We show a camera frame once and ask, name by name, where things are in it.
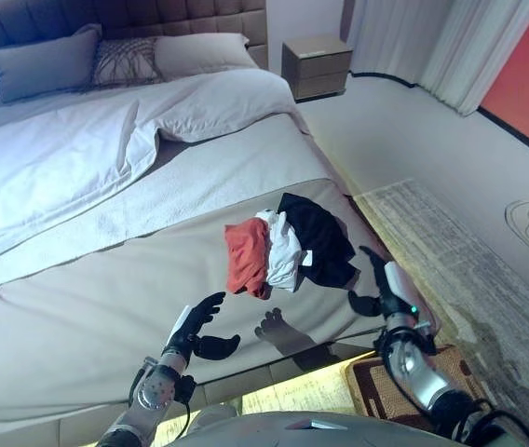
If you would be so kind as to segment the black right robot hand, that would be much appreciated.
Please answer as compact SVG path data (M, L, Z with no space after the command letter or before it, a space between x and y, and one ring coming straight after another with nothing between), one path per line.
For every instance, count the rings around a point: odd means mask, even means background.
M379 295L377 297L364 296L357 295L354 291L349 291L347 298L351 308L357 314L364 317L377 317L382 315L384 318L387 318L395 313L416 316L417 308L414 305L408 304L390 289L385 271L387 262L367 246L360 245L359 249L371 261Z

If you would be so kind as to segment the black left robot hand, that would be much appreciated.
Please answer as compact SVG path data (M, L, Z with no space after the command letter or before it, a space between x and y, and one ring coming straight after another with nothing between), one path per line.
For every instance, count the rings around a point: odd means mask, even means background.
M223 360L229 358L238 348L240 336L231 338L203 335L199 332L202 327L213 321L214 316L220 312L226 293L216 292L194 306L180 328L175 331L166 343L163 353L177 353L186 363L191 355L207 360Z

